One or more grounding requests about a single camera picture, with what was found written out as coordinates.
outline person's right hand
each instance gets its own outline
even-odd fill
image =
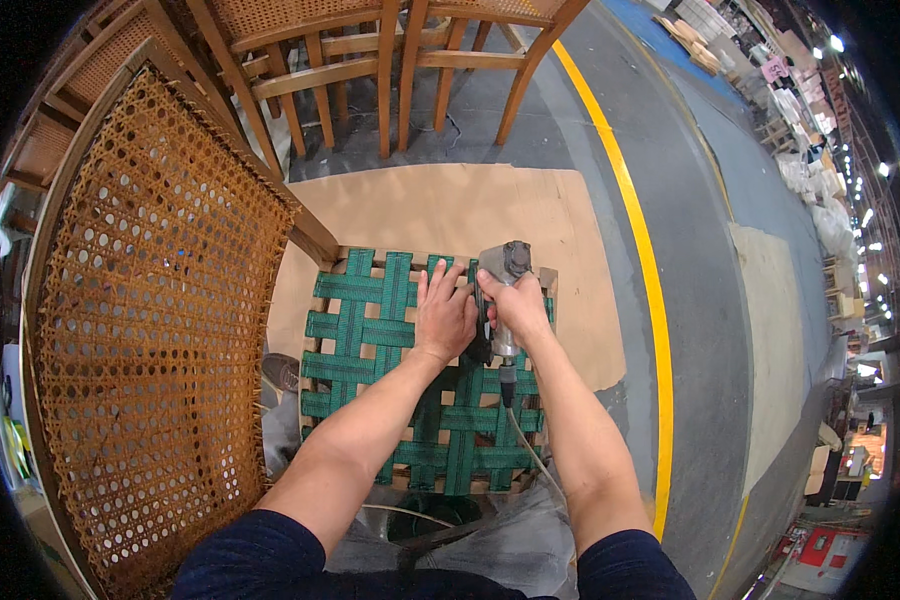
[[[526,348],[530,343],[553,335],[547,310],[543,307],[540,282],[532,272],[525,272],[512,286],[504,285],[484,269],[477,272],[480,290],[493,305],[486,311],[490,326],[495,330],[497,319],[503,320],[516,343]]]

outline yellow floor line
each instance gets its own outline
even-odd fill
[[[733,556],[733,548],[737,546],[737,536],[740,535],[740,526],[744,524],[744,514],[747,512],[747,503],[750,502],[750,495],[744,496],[744,503],[740,506],[740,514],[737,516],[737,527],[733,530],[733,538],[730,540],[730,548],[726,551],[726,558],[723,559],[723,566],[720,567],[720,575],[717,575],[717,581],[713,582],[713,588],[710,589],[710,595],[706,600],[713,600],[713,596],[717,594],[717,588],[720,588],[720,582],[724,579],[724,573],[727,572],[727,565],[731,563]]]
[[[694,133],[696,141],[699,142],[700,148],[703,149],[703,153],[706,155],[707,160],[710,162],[710,166],[713,168],[713,173],[717,177],[717,186],[720,186],[720,194],[722,194],[723,203],[726,205],[726,213],[730,217],[730,222],[735,223],[733,219],[733,209],[731,208],[731,198],[727,195],[727,186],[724,184],[724,175],[720,171],[720,165],[717,164],[717,158],[713,155],[713,151],[710,150],[710,145],[707,138],[704,136],[704,132],[701,131],[700,126],[697,125],[697,119],[694,118],[693,113],[690,112],[690,108],[687,107],[684,96],[674,87],[673,82],[667,74],[663,72],[663,68],[660,67],[660,64],[654,59],[650,52],[647,51],[636,35],[634,35],[634,33],[630,31],[610,10],[607,10],[606,12],[609,17],[616,22],[617,27],[630,39],[633,46],[635,46],[647,62],[653,66],[653,70],[656,71],[660,80],[662,80],[663,84],[667,87],[667,90],[670,90],[673,100],[675,101],[674,103],[680,108],[680,112],[683,113],[683,119],[687,122],[687,125],[690,126],[690,130]]]
[[[637,256],[643,271],[643,282],[647,288],[647,304],[649,306],[649,326],[653,334],[653,353],[656,363],[656,390],[658,402],[658,446],[656,450],[656,490],[654,492],[655,511],[653,517],[653,533],[658,540],[663,539],[663,526],[667,522],[667,505],[670,502],[670,470],[674,454],[674,381],[670,358],[670,332],[667,328],[667,312],[663,305],[663,290],[660,287],[660,272],[657,269],[657,258],[654,257],[654,246],[650,242],[647,222],[643,218],[640,200],[636,197],[634,181],[631,179],[623,152],[613,135],[610,123],[604,115],[600,104],[594,97],[590,86],[577,68],[564,44],[553,43],[556,53],[567,75],[573,82],[583,105],[586,106],[590,120],[593,121],[606,157],[610,159],[613,175],[624,199],[626,217],[629,219],[633,238],[636,241]]]

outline navy blue shirt sleeve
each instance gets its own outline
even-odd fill
[[[637,529],[610,534],[576,564],[580,600],[693,600],[693,590],[653,535]]]
[[[309,529],[272,510],[251,510],[193,548],[172,598],[280,597],[324,570],[324,546]]]

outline factory floor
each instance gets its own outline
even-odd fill
[[[503,147],[493,139],[509,72],[457,70],[449,118],[437,132],[436,70],[418,69],[409,149],[387,160],[376,152],[373,84],[351,81],[351,117],[336,147],[324,148],[320,128],[307,126],[309,150],[287,158],[288,180],[433,162],[579,171],[605,253],[593,259],[609,266],[626,363],[623,381],[598,397],[624,434],[641,488],[656,500],[673,563],[698,598],[730,598],[803,493],[823,402],[810,384],[830,343],[822,253],[806,209],[750,129],[749,109],[725,81],[701,76],[659,40],[641,41],[654,27],[631,0],[591,2],[536,70]],[[462,48],[475,32],[471,23]],[[506,52],[506,43],[494,29],[484,50]],[[301,121],[316,114],[303,108]],[[275,141],[288,147],[285,136]],[[732,223],[789,244],[806,368],[799,425],[748,494],[760,341],[751,335]]]

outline forearm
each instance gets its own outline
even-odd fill
[[[410,352],[407,360],[313,429],[300,452],[332,451],[368,473],[372,481],[407,429],[420,396],[445,365]]]
[[[443,367],[430,355],[411,352],[313,429],[256,508],[297,520],[329,556],[394,452],[420,395]]]
[[[634,462],[616,423],[553,335],[527,344],[577,550],[622,529],[651,531]]]

